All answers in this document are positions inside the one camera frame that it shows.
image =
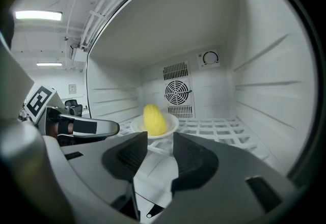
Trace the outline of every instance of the fluorescent light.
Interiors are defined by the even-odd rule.
[[[61,12],[53,12],[53,11],[37,11],[37,10],[16,11],[17,19],[36,18],[36,19],[61,20],[61,16],[62,16]]]
[[[62,63],[36,63],[38,66],[62,66]]]

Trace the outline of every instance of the white bowl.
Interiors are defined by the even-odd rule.
[[[147,135],[149,139],[158,139],[169,136],[175,132],[179,127],[179,120],[172,114],[162,114],[167,124],[167,131],[161,135]],[[133,132],[147,131],[144,125],[144,116],[138,116],[130,124],[130,128]]]

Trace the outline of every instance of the fan grille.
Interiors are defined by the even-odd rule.
[[[177,118],[193,118],[193,108],[190,105],[169,106],[168,112]]]
[[[183,104],[189,96],[189,89],[184,82],[172,81],[165,89],[165,96],[171,104]]]
[[[178,77],[188,76],[187,62],[181,62],[178,64],[163,67],[164,80],[170,80]]]

